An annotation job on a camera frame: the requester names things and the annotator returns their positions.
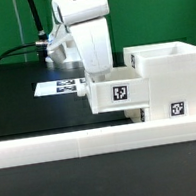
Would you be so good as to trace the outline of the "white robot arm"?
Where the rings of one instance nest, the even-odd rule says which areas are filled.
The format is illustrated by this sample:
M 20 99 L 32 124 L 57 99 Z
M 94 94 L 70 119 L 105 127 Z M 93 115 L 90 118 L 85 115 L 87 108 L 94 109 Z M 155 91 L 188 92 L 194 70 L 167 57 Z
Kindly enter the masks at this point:
M 52 0 L 53 30 L 47 55 L 57 65 L 80 62 L 91 76 L 112 69 L 112 50 L 105 16 L 108 0 Z

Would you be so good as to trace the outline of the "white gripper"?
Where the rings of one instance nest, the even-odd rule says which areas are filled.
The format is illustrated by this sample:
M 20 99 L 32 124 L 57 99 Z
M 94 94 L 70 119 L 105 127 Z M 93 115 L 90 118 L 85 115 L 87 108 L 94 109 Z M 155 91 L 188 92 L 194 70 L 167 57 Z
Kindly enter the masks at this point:
M 69 27 L 85 71 L 106 75 L 112 69 L 112 50 L 106 18 L 96 18 Z

